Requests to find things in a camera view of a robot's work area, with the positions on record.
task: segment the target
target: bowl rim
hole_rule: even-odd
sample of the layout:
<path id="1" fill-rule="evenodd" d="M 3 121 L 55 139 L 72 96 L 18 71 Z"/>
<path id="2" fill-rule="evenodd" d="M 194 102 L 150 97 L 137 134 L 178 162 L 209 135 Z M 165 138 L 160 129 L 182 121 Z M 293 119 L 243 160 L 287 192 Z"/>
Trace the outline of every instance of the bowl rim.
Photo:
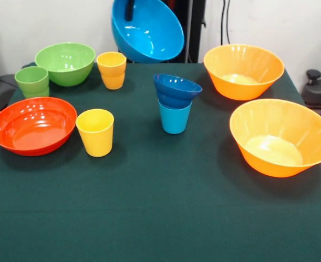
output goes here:
<path id="1" fill-rule="evenodd" d="M 228 82 L 228 83 L 231 83 L 231 84 L 235 84 L 235 83 L 232 83 L 232 82 L 230 82 L 230 81 L 228 81 L 228 80 L 226 80 L 226 79 L 223 79 L 221 76 L 219 76 L 219 75 L 217 75 L 217 74 L 214 74 L 214 73 L 212 72 L 212 70 L 210 70 L 209 67 L 207 66 L 206 60 L 207 60 L 207 58 L 208 58 L 208 56 L 209 56 L 209 54 L 210 54 L 211 52 L 214 52 L 214 51 L 217 50 L 217 49 L 221 49 L 221 48 L 224 48 L 224 47 L 227 47 L 227 46 L 245 46 L 245 47 L 253 47 L 253 48 L 256 48 L 256 49 L 260 49 L 260 50 L 265 51 L 265 52 L 267 52 L 267 53 L 270 53 L 271 55 L 273 55 L 274 57 L 276 57 L 276 58 L 280 61 L 281 65 L 282 65 L 282 68 L 283 68 L 283 70 L 282 70 L 282 72 L 280 73 L 280 75 L 278 75 L 278 77 L 274 78 L 273 80 L 270 80 L 270 81 L 267 81 L 267 82 L 259 82 L 259 83 L 257 83 L 257 84 L 239 84 L 239 85 L 243 85 L 243 86 L 260 86 L 260 85 L 271 84 L 271 83 L 276 82 L 279 78 L 281 78 L 282 75 L 283 75 L 284 72 L 285 72 L 286 67 L 285 67 L 282 59 L 280 59 L 280 57 L 278 57 L 275 53 L 271 52 L 271 51 L 268 50 L 268 49 L 265 49 L 265 48 L 260 47 L 260 46 L 248 45 L 248 44 L 225 44 L 225 45 L 219 45 L 219 46 L 213 47 L 212 49 L 210 49 L 210 50 L 205 54 L 205 56 L 204 56 L 204 58 L 203 58 L 203 63 L 204 63 L 204 66 L 205 66 L 206 70 L 208 70 L 208 72 L 209 72 L 210 74 L 216 76 L 217 78 L 220 78 L 222 81 L 225 81 L 225 82 Z"/>
<path id="2" fill-rule="evenodd" d="M 184 47 L 184 44 L 185 44 L 185 34 L 183 33 L 183 29 L 182 29 L 182 26 L 181 26 L 181 24 L 180 24 L 180 21 L 178 20 L 178 18 L 177 18 L 176 15 L 174 14 L 174 12 L 173 12 L 165 3 L 163 3 L 161 0 L 158 0 L 158 2 L 159 2 L 160 4 L 162 4 L 164 7 L 166 7 L 166 8 L 169 9 L 169 11 L 170 11 L 170 13 L 171 13 L 171 16 L 172 16 L 173 18 L 175 18 L 176 24 L 179 26 L 179 28 L 180 28 L 180 30 L 181 30 L 181 35 L 182 35 L 182 38 L 181 38 L 182 41 L 181 41 L 181 42 L 182 42 L 182 44 L 181 44 L 181 48 L 180 48 L 178 51 L 176 51 L 176 55 L 175 55 L 175 56 L 169 56 L 169 57 L 167 57 L 167 58 L 160 58 L 160 57 L 150 56 L 150 55 L 147 55 L 147 54 L 139 51 L 139 50 L 136 49 L 133 45 L 131 45 L 131 44 L 129 43 L 129 41 L 126 40 L 126 38 L 124 37 L 124 35 L 121 33 L 121 30 L 120 30 L 119 26 L 118 26 L 117 23 L 116 23 L 116 19 L 115 19 L 115 16 L 114 16 L 114 13 L 115 13 L 114 10 L 115 10 L 115 5 L 116 5 L 117 1 L 114 1 L 113 6 L 112 6 L 112 24 L 116 27 L 119 35 L 120 35 L 120 36 L 122 37 L 122 39 L 128 44 L 128 46 L 130 46 L 130 47 L 131 47 L 133 50 L 135 50 L 137 53 L 140 53 L 140 54 L 142 54 L 143 56 L 145 56 L 145 57 L 147 57 L 147 58 L 149 58 L 149 59 L 155 60 L 155 61 L 168 61 L 168 60 L 171 60 L 171 59 L 175 58 L 176 56 L 178 56 L 178 55 L 181 53 L 181 51 L 183 50 L 183 47 Z"/>
<path id="3" fill-rule="evenodd" d="M 88 49 L 92 50 L 93 53 L 94 53 L 94 57 L 91 61 L 89 61 L 89 63 L 87 65 L 84 65 L 82 67 L 79 67 L 79 68 L 75 68 L 73 70 L 70 70 L 70 71 L 59 71 L 59 70 L 49 70 L 49 69 L 46 69 L 45 67 L 43 67 L 42 65 L 39 65 L 38 62 L 37 62 L 37 58 L 38 58 L 38 55 L 43 52 L 44 50 L 46 49 L 49 49 L 53 46 L 56 46 L 56 45 L 65 45 L 65 44 L 75 44 L 75 45 L 81 45 L 81 46 L 84 46 L 84 47 L 87 47 Z M 70 72 L 75 72 L 75 71 L 78 71 L 80 69 L 83 69 L 83 68 L 86 68 L 88 67 L 91 63 L 93 63 L 95 61 L 95 58 L 96 58 L 96 52 L 94 50 L 94 48 L 92 48 L 91 46 L 89 45 L 86 45 L 86 44 L 83 44 L 83 43 L 79 43 L 79 42 L 60 42 L 60 43 L 56 43 L 56 44 L 52 44 L 52 45 L 48 45 L 44 48 L 42 48 L 40 51 L 38 51 L 38 53 L 35 55 L 35 58 L 34 58 L 34 62 L 35 64 L 38 66 L 38 67 L 42 67 L 44 69 L 46 69 L 48 72 L 53 72 L 53 73 L 70 73 Z"/>
<path id="4" fill-rule="evenodd" d="M 200 92 L 203 91 L 203 88 L 200 85 L 198 85 L 196 82 L 188 80 L 186 78 L 182 78 L 182 77 L 176 76 L 176 75 L 169 75 L 169 74 L 154 74 L 153 75 L 153 80 L 159 82 L 158 79 L 156 79 L 156 77 L 158 77 L 158 76 L 170 76 L 171 78 L 182 79 L 182 80 L 185 80 L 185 82 L 190 82 L 190 83 L 195 84 L 197 87 L 200 88 L 197 91 L 190 91 L 190 90 L 183 90 L 183 89 L 179 89 L 179 88 L 176 88 L 176 87 L 170 87 L 168 85 L 162 84 L 162 85 L 167 86 L 167 87 L 169 87 L 171 89 L 175 89 L 175 90 L 178 90 L 178 91 L 181 91 L 181 92 L 186 92 L 186 93 L 200 93 Z"/>
<path id="5" fill-rule="evenodd" d="M 232 132 L 232 118 L 233 118 L 233 115 L 235 114 L 238 114 L 238 109 L 241 109 L 242 107 L 244 106 L 249 106 L 249 104 L 252 104 L 252 103 L 261 103 L 263 101 L 270 101 L 270 102 L 278 102 L 278 103 L 287 103 L 287 104 L 292 104 L 294 106 L 297 106 L 299 108 L 301 108 L 302 110 L 305 110 L 305 111 L 308 111 L 309 113 L 315 115 L 316 117 L 318 117 L 320 120 L 321 120 L 321 116 L 319 114 L 317 114 L 316 112 L 312 111 L 311 109 L 307 108 L 306 106 L 304 105 L 301 105 L 301 104 L 298 104 L 296 102 L 292 102 L 292 101 L 289 101 L 289 100 L 284 100 L 284 99 L 277 99 L 277 98 L 262 98 L 262 99 L 256 99 L 256 100 L 252 100 L 252 101 L 248 101 L 246 103 L 243 103 L 242 105 L 238 106 L 234 111 L 233 113 L 231 114 L 231 117 L 230 117 L 230 121 L 229 121 L 229 126 L 230 126 L 230 132 L 231 132 L 231 135 L 233 136 L 234 140 L 236 141 L 236 143 L 241 147 L 243 148 L 245 151 L 247 151 L 249 154 L 255 156 L 256 158 L 262 160 L 262 161 L 265 161 L 267 163 L 271 163 L 273 165 L 277 165 L 277 166 L 283 166 L 283 167 L 289 167 L 289 168 L 309 168 L 309 167 L 312 167 L 314 165 L 317 165 L 317 164 L 320 164 L 321 163 L 321 160 L 319 161 L 316 161 L 316 162 L 313 162 L 313 163 L 310 163 L 310 164 L 302 164 L 302 165 L 282 165 L 282 164 L 276 164 L 276 163 L 273 163 L 273 162 L 270 162 L 270 161 L 267 161 L 267 160 L 264 160 L 258 156 L 256 156 L 255 154 L 253 154 L 252 152 L 250 152 L 248 149 L 246 149 L 245 145 L 243 145 L 242 143 L 239 142 L 239 140 L 237 139 L 237 137 L 235 136 L 234 132 Z"/>
<path id="6" fill-rule="evenodd" d="M 8 110 L 11 110 L 11 108 L 12 108 L 14 105 L 16 105 L 16 104 L 21 104 L 21 103 L 24 103 L 24 101 L 29 101 L 29 100 L 32 101 L 32 100 L 37 100 L 37 99 L 45 99 L 45 100 L 51 100 L 51 101 L 60 101 L 60 102 L 64 102 L 64 103 L 67 104 L 69 107 L 71 107 L 71 108 L 74 110 L 74 112 L 75 112 L 75 119 L 73 120 L 73 124 L 72 124 L 72 127 L 70 128 L 70 130 L 69 130 L 68 132 L 66 132 L 66 134 L 65 134 L 62 138 L 58 139 L 57 141 L 55 141 L 55 142 L 53 142 L 53 143 L 51 143 L 50 145 L 47 145 L 47 146 L 45 146 L 45 147 L 36 147 L 36 148 L 32 148 L 32 149 L 18 149 L 18 148 L 16 148 L 16 147 L 7 146 L 7 145 L 5 145 L 4 143 L 0 142 L 0 146 L 1 146 L 1 147 L 5 148 L 5 149 L 7 149 L 7 150 L 10 150 L 10 151 L 16 151 L 16 152 L 29 152 L 29 151 L 44 150 L 44 149 L 49 148 L 49 147 L 51 147 L 52 145 L 54 145 L 54 144 L 62 141 L 64 138 L 66 138 L 68 135 L 70 135 L 70 134 L 73 132 L 73 130 L 74 130 L 74 128 L 75 128 L 75 120 L 77 119 L 77 111 L 75 110 L 74 106 L 73 106 L 71 103 L 67 102 L 66 100 L 63 100 L 63 99 L 60 99 L 60 98 L 56 98 L 56 97 L 33 97 L 33 98 L 28 98 L 28 99 L 20 100 L 20 101 L 18 101 L 18 102 L 16 102 L 16 103 L 11 104 L 11 105 L 7 106 L 6 108 L 4 108 L 4 109 L 0 112 L 0 117 L 2 116 L 2 114 L 4 114 L 3 112 L 6 112 L 6 111 L 8 111 Z"/>

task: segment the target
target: blue bowl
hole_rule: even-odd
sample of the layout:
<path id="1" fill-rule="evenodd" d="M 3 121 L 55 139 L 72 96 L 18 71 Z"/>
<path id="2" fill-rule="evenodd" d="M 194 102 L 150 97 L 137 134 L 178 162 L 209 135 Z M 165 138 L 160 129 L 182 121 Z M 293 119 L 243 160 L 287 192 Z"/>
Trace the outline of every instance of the blue bowl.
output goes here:
<path id="1" fill-rule="evenodd" d="M 131 61 L 159 63 L 176 57 L 185 42 L 174 13 L 160 0 L 135 0 L 126 21 L 128 0 L 115 0 L 112 32 L 119 50 Z"/>
<path id="2" fill-rule="evenodd" d="M 185 108 L 202 92 L 200 85 L 173 75 L 153 76 L 159 102 L 170 108 Z"/>

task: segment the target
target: blue cup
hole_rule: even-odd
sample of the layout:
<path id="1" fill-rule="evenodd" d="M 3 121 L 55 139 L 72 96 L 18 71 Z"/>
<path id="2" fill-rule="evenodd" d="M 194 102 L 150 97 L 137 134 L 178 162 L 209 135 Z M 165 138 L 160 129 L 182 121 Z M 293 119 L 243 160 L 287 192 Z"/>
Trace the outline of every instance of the blue cup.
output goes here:
<path id="1" fill-rule="evenodd" d="M 180 134 L 186 129 L 192 102 L 185 108 L 169 108 L 158 101 L 160 120 L 164 131 L 169 134 Z"/>

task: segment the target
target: red bowl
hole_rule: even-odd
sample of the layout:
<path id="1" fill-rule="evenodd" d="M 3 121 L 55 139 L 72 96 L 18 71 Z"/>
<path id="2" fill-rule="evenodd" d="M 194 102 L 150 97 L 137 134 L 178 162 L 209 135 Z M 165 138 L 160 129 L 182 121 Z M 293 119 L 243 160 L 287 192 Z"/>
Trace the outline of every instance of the red bowl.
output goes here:
<path id="1" fill-rule="evenodd" d="M 67 101 L 36 97 L 0 112 L 0 146 L 22 156 L 42 156 L 62 146 L 75 127 L 77 112 Z"/>

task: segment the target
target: orange bowl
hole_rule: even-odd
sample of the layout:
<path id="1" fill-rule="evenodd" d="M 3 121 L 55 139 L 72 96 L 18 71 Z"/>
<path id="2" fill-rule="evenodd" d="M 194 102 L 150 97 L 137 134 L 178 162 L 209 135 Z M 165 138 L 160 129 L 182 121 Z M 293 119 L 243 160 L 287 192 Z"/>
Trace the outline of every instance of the orange bowl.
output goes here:
<path id="1" fill-rule="evenodd" d="M 36 97 L 0 112 L 0 146 L 22 156 L 42 156 L 62 146 L 71 135 L 77 112 L 68 102 Z"/>
<path id="2" fill-rule="evenodd" d="M 221 45 L 204 57 L 216 90 L 234 100 L 251 100 L 264 93 L 284 73 L 272 52 L 252 45 Z"/>
<path id="3" fill-rule="evenodd" d="M 253 100 L 232 113 L 230 130 L 246 162 L 262 174 L 288 177 L 321 163 L 321 116 L 305 106 Z"/>

